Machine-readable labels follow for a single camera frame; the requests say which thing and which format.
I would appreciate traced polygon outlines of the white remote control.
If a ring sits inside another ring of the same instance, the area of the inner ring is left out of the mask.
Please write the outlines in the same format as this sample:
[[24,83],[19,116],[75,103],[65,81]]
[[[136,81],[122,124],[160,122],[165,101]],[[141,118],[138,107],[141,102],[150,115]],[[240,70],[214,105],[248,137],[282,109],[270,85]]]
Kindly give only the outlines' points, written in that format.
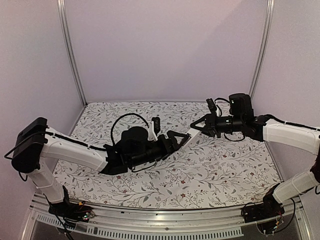
[[185,154],[187,153],[191,147],[194,147],[196,144],[196,140],[198,139],[198,136],[201,134],[200,131],[195,130],[190,128],[185,134],[189,134],[190,138],[189,138],[189,142],[187,143],[187,145],[185,147],[183,147],[183,149],[178,150],[177,152],[175,152],[175,154]]

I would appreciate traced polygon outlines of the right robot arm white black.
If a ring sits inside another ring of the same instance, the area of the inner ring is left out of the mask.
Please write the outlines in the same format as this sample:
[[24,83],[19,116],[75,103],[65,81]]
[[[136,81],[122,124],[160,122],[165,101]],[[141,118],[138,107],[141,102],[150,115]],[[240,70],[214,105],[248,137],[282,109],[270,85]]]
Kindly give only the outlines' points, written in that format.
[[259,142],[279,143],[316,156],[311,169],[274,186],[263,197],[258,213],[262,218],[269,218],[278,210],[278,205],[302,195],[320,184],[320,129],[303,124],[280,120],[271,114],[255,116],[251,97],[245,93],[229,96],[229,116],[219,116],[215,102],[206,100],[209,114],[190,124],[187,132],[193,140],[199,134],[220,137],[221,134],[241,132],[244,137]]

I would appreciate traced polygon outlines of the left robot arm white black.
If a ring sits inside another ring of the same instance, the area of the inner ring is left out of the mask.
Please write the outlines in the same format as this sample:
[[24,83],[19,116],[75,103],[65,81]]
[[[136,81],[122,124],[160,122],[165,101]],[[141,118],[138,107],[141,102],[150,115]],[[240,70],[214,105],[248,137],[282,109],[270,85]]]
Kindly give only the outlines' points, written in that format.
[[122,132],[120,141],[97,147],[56,131],[46,118],[38,117],[18,134],[15,146],[4,158],[28,176],[63,217],[70,217],[74,205],[41,159],[67,161],[108,176],[124,174],[137,166],[166,160],[190,139],[189,134],[172,130],[159,134],[159,121],[154,117],[148,128],[131,127]]

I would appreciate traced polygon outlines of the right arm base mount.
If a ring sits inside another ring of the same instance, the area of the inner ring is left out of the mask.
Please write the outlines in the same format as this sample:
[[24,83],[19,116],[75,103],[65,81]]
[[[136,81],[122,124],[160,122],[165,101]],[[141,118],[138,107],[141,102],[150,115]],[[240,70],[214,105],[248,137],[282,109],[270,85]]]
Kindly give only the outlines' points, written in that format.
[[281,216],[284,213],[283,205],[275,200],[270,191],[263,197],[262,203],[250,202],[241,209],[241,216],[245,223]]

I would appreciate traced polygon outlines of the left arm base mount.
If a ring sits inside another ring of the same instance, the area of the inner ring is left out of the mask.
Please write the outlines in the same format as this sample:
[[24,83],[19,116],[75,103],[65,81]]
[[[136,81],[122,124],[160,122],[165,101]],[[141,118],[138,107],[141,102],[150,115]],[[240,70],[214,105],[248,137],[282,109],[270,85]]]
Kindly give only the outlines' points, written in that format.
[[68,190],[65,186],[62,189],[63,199],[61,202],[52,203],[48,201],[49,213],[73,222],[88,222],[89,219],[95,216],[93,208],[86,205],[85,201],[78,203],[70,202]]

